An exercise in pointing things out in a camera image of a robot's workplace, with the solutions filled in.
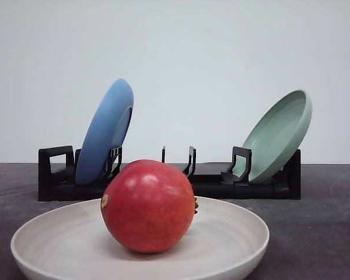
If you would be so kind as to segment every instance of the black dish rack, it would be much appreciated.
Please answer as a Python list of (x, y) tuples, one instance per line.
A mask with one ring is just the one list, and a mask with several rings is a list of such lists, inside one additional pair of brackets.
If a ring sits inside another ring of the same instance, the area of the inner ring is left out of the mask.
[[(104, 176), (89, 185), (76, 185), (75, 170), (81, 150), (74, 152), (72, 146), (40, 149), (38, 152), (38, 200), (39, 201), (83, 201), (101, 198), (108, 184), (121, 170), (122, 147), (111, 149), (103, 167)], [(162, 162), (165, 162), (166, 147), (162, 148)], [(51, 171), (50, 158), (66, 155), (66, 166), (62, 170)], [(189, 147), (188, 164), (183, 173), (192, 184), (194, 195), (209, 198), (234, 199), (283, 199), (301, 198), (301, 162), (298, 149), (291, 159), (272, 178), (270, 184), (251, 184), (251, 150), (234, 146), (232, 161), (225, 171), (218, 174), (196, 174), (196, 149)], [(238, 177), (232, 173), (237, 157), (246, 160), (245, 171)]]

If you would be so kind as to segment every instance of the gray tabletop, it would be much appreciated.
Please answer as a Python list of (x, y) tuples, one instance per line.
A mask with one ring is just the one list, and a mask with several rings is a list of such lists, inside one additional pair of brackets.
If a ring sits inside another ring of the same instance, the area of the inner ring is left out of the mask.
[[(267, 252), (247, 279), (350, 279), (350, 164), (303, 165), (300, 201), (226, 201), (255, 212), (270, 230)], [(15, 231), (71, 203), (37, 202), (37, 164), (0, 164), (0, 279), (25, 279), (9, 248)]]

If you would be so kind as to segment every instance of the mint green bowl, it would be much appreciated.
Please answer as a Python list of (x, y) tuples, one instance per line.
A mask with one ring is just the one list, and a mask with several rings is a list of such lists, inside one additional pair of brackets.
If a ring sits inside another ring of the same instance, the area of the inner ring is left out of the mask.
[[(251, 149), (252, 184), (269, 184), (298, 149), (309, 128), (312, 103), (307, 93), (296, 90), (284, 96), (258, 122), (243, 144)], [(245, 159), (238, 158), (233, 174), (241, 176)]]

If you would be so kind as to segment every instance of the red pomegranate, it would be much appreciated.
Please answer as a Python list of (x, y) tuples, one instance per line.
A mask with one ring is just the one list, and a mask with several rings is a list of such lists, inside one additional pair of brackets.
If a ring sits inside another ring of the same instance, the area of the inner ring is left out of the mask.
[(109, 232), (122, 245), (157, 253), (185, 234), (195, 213), (195, 198), (190, 182), (177, 168), (137, 160), (108, 185), (101, 212)]

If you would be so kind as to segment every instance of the white bowl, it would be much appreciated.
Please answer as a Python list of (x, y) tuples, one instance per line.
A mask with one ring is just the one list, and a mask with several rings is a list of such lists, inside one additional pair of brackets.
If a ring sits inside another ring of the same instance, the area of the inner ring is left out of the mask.
[(107, 231), (100, 200), (42, 214), (12, 237), (12, 254), (31, 280), (243, 279), (267, 248), (269, 230), (256, 214), (237, 205), (197, 198), (198, 213), (171, 249), (140, 254)]

